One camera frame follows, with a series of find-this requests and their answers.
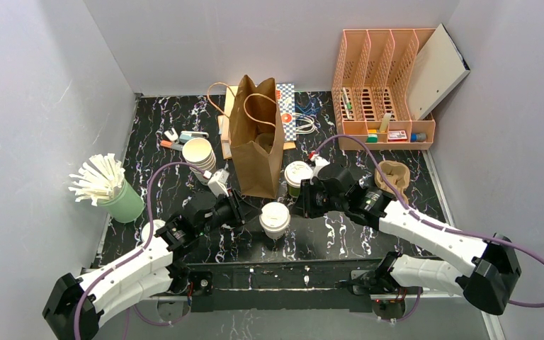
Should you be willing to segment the cardboard cup carrier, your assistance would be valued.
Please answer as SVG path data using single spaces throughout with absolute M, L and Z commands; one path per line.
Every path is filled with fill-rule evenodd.
M 387 180 L 395 187 L 401 196 L 405 196 L 405 191 L 409 186 L 410 182 L 410 170 L 409 168 L 398 161 L 382 161 L 379 164 L 381 172 L 385 175 Z M 384 191 L 391 192 L 392 190 L 387 186 L 383 181 L 380 172 L 375 170 L 375 184 L 378 188 L 381 188 Z

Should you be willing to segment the brown paper bag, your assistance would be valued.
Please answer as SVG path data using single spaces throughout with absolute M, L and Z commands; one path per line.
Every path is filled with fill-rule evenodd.
M 274 199 L 285 143 L 275 79 L 255 84 L 244 75 L 232 102 L 230 113 L 213 101 L 210 104 L 229 119 L 230 151 L 240 191 L 246 196 Z

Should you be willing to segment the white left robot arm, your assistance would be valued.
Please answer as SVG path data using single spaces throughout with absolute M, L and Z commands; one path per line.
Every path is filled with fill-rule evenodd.
M 241 195 L 227 187 L 228 171 L 206 174 L 208 189 L 197 192 L 168 220 L 153 220 L 143 242 L 119 259 L 75 277 L 57 279 L 42 311 L 57 339 L 92 339 L 119 312 L 141 300 L 190 282 L 183 258 L 213 230 L 246 223 Z

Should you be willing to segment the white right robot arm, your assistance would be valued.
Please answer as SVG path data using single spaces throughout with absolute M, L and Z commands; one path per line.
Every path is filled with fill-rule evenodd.
M 340 164 L 315 156 L 297 175 L 298 210 L 305 218 L 330 211 L 350 221 L 406 239 L 436 255 L 419 259 L 390 251 L 375 268 L 340 281 L 356 295 L 391 293 L 401 288 L 429 288 L 464 297 L 491 315 L 502 315 L 521 276 L 515 251 L 505 236 L 493 242 L 461 235 L 458 229 L 406 208 L 391 193 L 355 180 Z

